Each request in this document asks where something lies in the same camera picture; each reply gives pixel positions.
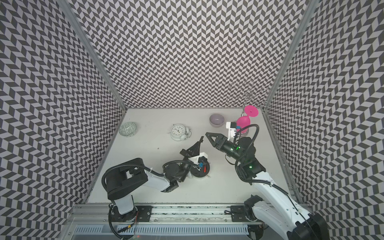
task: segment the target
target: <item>mounting plate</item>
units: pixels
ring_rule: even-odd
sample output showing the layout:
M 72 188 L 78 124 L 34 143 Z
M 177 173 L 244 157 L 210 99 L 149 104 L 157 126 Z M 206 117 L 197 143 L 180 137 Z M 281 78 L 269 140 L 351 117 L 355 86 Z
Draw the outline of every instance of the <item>mounting plate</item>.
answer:
M 137 211 L 139 212 L 137 215 L 137 222 L 149 222 L 149 219 L 151 218 L 153 207 L 152 206 L 146 206 L 146 205 L 145 206 L 136 205 L 135 207 L 137 207 Z M 112 215 L 111 221 L 112 222 L 126 222 L 125 218 L 119 214 Z
M 231 218 L 232 222 L 251 222 L 245 217 L 244 205 L 232 205 L 231 208 Z

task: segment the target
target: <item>clock face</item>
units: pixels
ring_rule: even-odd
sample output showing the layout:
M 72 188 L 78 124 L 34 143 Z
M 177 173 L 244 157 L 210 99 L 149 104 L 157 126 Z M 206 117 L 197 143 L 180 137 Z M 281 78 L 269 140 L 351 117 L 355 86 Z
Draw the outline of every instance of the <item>clock face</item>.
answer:
M 181 135 L 183 135 L 185 133 L 185 127 L 183 125 L 181 125 L 181 124 L 177 124 L 177 125 L 172 127 L 171 133 L 174 136 L 181 136 Z

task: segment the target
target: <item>black and white chevron pattern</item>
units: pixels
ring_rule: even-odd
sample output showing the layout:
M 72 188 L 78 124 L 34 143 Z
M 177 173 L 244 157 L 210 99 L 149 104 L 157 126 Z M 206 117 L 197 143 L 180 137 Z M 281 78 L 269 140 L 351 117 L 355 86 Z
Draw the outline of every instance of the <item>black and white chevron pattern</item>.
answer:
M 51 239 L 123 112 L 54 0 L 0 16 L 0 239 Z
M 322 1 L 269 109 L 332 239 L 384 239 L 384 1 Z
M 307 1 L 69 0 L 128 108 L 241 106 L 271 87 Z

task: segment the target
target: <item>ventilation grille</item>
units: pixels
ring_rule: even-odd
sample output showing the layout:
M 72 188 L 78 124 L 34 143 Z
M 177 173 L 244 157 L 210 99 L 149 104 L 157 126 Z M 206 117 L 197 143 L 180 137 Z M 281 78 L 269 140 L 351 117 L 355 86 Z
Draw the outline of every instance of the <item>ventilation grille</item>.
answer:
M 121 232 L 122 234 L 141 235 L 166 235 L 166 236 L 187 236 L 187 235 L 244 235 L 248 234 L 248 228 L 244 225 L 137 225 Z
M 127 225 L 119 225 L 118 230 Z M 75 235 L 110 235 L 108 225 L 77 225 Z M 119 233 L 121 235 L 154 235 L 154 236 L 196 236 L 196 235 L 248 235 L 247 225 L 242 224 L 206 224 L 206 225 L 174 225 L 174 224 L 139 224 Z
M 92 234 L 92 233 L 101 233 L 103 230 L 103 225 L 77 225 L 75 233 L 77 234 Z

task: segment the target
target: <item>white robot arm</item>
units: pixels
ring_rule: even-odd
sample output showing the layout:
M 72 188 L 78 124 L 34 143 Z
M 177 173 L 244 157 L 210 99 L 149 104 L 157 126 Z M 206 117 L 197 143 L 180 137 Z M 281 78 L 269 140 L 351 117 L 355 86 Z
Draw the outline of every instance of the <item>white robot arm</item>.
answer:
M 237 135 L 249 128 L 256 127 L 253 138 L 242 137 L 236 142 Z M 205 135 L 216 149 L 236 160 L 235 170 L 239 178 L 252 184 L 264 196 L 251 196 L 244 202 L 246 217 L 253 221 L 259 219 L 270 226 L 284 240 L 329 240 L 328 226 L 319 214 L 309 211 L 295 202 L 282 188 L 278 187 L 266 169 L 255 158 L 253 146 L 259 126 L 251 124 L 237 131 L 233 142 L 222 134 L 207 132 Z
M 136 158 L 117 166 L 109 168 L 101 178 L 101 183 L 108 194 L 108 199 L 117 206 L 118 213 L 124 219 L 135 217 L 136 209 L 131 192 L 144 185 L 155 188 L 161 192 L 171 192 L 183 182 L 189 174 L 203 177 L 209 172 L 208 156 L 200 153 L 198 142 L 180 154 L 183 160 L 170 161 L 163 165 L 164 173 L 157 173 L 146 167 L 141 158 Z

